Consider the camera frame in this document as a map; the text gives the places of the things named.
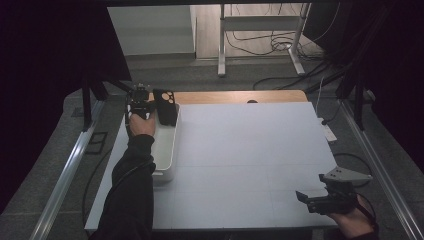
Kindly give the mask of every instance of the hand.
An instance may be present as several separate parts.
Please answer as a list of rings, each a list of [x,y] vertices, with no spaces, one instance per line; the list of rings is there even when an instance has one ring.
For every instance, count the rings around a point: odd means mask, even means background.
[[[358,201],[365,207],[364,201],[359,196]],[[328,216],[339,225],[340,231],[348,239],[374,232],[369,219],[357,208],[348,214],[330,213]]]
[[[156,129],[156,120],[155,120],[155,113],[149,114],[149,119],[144,120],[137,114],[131,114],[130,117],[130,129],[133,134],[133,136],[141,135],[141,134],[147,134],[150,136],[155,135],[155,129]]]

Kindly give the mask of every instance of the white tabletop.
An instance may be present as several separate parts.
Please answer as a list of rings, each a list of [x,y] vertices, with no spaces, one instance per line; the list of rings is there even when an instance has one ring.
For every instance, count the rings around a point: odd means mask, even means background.
[[[181,105],[180,114],[174,180],[154,185],[154,229],[335,225],[295,194],[327,195],[318,174],[336,166],[311,103]],[[125,134],[121,125],[87,230],[97,229]]]

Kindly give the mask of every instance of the metal rail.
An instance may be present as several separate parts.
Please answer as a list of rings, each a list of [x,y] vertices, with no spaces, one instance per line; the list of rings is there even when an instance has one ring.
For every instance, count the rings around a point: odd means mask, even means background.
[[[386,168],[384,167],[380,157],[373,148],[370,140],[367,137],[365,131],[361,131],[357,124],[355,123],[353,116],[353,111],[348,104],[345,102],[339,103],[342,106],[343,113],[349,122],[350,127],[352,128],[358,142],[364,151],[367,159],[369,160],[370,167],[372,168],[374,175],[379,180],[384,192],[386,193],[387,198],[392,204],[393,209],[395,210],[398,218],[403,225],[406,233],[411,240],[423,240],[424,236],[417,224],[417,221],[406,203],[405,199],[399,193],[397,187],[395,186],[393,180],[389,176]]]
[[[84,154],[85,148],[90,141],[91,135],[94,132],[94,128],[97,125],[100,112],[104,106],[103,101],[96,101],[92,111],[92,122],[86,132],[81,132],[75,143],[74,149],[63,168],[62,174],[47,201],[46,207],[44,208],[38,223],[31,234],[31,240],[42,240],[46,239],[50,229],[53,226],[54,220],[56,219],[57,213],[59,212],[60,206],[63,203],[63,199],[68,192],[69,186],[74,178],[75,172],[78,169],[78,165],[81,162],[82,155]]]

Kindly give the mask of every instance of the black sleeve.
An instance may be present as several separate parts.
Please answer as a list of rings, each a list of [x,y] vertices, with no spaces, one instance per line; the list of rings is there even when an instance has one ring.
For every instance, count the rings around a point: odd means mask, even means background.
[[[97,231],[90,239],[151,238],[153,225],[153,179],[149,135],[133,137],[112,172],[108,193]]]
[[[351,240],[379,240],[378,234],[376,232],[367,233],[359,237],[352,238]]]

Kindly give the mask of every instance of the black curtain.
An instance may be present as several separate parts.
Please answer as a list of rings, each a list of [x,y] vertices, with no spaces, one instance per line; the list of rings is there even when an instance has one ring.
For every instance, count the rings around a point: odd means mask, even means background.
[[[1,211],[56,128],[64,98],[81,87],[82,76],[101,72],[131,80],[106,7],[32,2],[0,3]]]
[[[424,171],[424,7],[397,1],[362,65],[373,110]]]

